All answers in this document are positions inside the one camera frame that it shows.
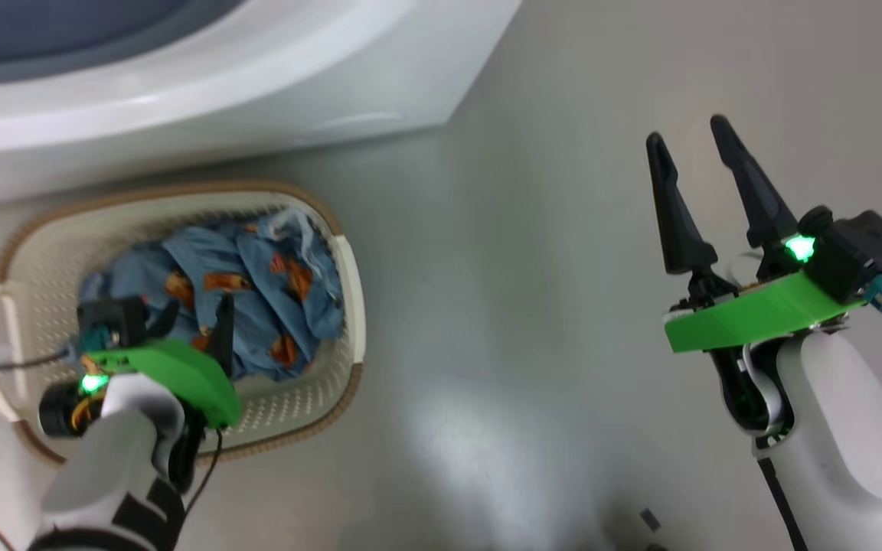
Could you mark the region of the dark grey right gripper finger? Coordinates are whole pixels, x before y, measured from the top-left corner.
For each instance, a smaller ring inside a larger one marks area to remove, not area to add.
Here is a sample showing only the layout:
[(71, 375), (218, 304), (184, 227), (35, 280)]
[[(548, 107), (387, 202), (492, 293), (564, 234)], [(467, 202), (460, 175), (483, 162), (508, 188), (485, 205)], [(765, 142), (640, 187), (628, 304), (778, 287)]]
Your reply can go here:
[(681, 196), (675, 161), (661, 133), (648, 135), (646, 151), (665, 271), (671, 275), (710, 271), (718, 261), (717, 252), (701, 238)]
[(710, 128), (722, 164), (732, 172), (744, 206), (749, 247), (781, 242), (797, 233), (797, 220), (763, 168), (724, 115), (710, 118)]

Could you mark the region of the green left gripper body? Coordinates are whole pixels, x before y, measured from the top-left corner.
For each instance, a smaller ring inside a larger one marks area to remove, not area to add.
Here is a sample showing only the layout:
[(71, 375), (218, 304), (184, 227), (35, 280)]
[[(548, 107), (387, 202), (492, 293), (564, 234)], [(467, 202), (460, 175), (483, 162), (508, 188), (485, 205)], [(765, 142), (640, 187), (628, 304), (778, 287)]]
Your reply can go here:
[(180, 341), (150, 341), (81, 356), (80, 379), (53, 384), (39, 401), (39, 426), (49, 437), (76, 439), (130, 398), (167, 397), (169, 407), (201, 415), (211, 429), (240, 419), (242, 404), (216, 359)]

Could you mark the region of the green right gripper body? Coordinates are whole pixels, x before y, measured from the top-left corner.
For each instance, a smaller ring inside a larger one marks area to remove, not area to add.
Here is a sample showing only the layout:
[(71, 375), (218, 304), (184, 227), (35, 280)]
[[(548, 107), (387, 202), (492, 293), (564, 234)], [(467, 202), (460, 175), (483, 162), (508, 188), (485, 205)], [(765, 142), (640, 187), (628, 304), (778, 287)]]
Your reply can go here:
[(707, 309), (668, 314), (665, 335), (676, 354), (740, 347), (816, 328), (862, 306), (860, 299), (837, 303), (804, 272), (795, 272)]

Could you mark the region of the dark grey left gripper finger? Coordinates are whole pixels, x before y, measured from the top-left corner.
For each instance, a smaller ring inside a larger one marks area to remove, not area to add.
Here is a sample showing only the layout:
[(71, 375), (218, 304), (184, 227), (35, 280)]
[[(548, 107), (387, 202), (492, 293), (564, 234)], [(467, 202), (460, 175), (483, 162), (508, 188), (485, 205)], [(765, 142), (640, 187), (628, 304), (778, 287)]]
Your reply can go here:
[(181, 304), (178, 300), (168, 300), (165, 307), (155, 311), (150, 321), (146, 322), (147, 341), (161, 341), (165, 339), (175, 327)]
[(234, 294), (225, 292), (217, 304), (216, 324), (211, 329), (211, 358), (224, 376), (234, 374)]

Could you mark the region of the blue patterned clothes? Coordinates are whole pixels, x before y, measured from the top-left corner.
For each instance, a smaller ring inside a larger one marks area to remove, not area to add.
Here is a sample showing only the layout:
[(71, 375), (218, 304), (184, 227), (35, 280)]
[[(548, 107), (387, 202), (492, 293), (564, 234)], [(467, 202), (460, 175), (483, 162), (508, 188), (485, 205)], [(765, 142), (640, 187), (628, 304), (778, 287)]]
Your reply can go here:
[(128, 248), (81, 282), (83, 302), (139, 296), (154, 322), (178, 303), (171, 341), (203, 349), (218, 302), (234, 298), (232, 379), (293, 380), (323, 341), (342, 334), (343, 290), (332, 252), (298, 208), (248, 220), (190, 224)]

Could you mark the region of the round dark washing machine door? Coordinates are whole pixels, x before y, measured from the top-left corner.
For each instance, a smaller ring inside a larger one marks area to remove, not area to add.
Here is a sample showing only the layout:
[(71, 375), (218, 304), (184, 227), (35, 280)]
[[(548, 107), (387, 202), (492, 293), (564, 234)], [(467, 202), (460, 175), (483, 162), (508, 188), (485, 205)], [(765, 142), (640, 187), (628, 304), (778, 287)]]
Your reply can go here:
[(0, 0), (0, 85), (136, 58), (246, 0)]

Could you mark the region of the cream perforated laundry basket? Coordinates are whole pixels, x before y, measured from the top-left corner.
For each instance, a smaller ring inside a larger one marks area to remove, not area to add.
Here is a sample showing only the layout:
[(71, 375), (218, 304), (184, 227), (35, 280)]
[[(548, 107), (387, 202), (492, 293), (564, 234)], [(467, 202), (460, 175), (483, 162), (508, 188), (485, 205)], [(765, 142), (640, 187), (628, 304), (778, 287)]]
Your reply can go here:
[(57, 351), (77, 328), (81, 280), (137, 242), (160, 240), (186, 224), (303, 210), (328, 244), (345, 302), (345, 327), (322, 343), (311, 370), (274, 383), (236, 384), (242, 416), (225, 433), (221, 461), (265, 454), (329, 429), (360, 387), (367, 349), (363, 285), (352, 245), (336, 216), (300, 188), (274, 181), (218, 181), (118, 193), (50, 210), (29, 220), (0, 250), (0, 318), (12, 360)]

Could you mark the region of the white front-load washing machine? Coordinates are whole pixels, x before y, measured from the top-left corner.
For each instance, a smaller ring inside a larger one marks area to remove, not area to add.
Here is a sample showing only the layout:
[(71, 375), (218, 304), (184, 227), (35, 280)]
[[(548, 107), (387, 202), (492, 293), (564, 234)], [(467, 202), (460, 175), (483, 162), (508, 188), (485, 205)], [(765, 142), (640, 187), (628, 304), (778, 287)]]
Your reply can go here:
[(136, 58), (0, 85), (0, 203), (319, 145), (391, 111), (443, 126), (521, 0), (246, 0)]

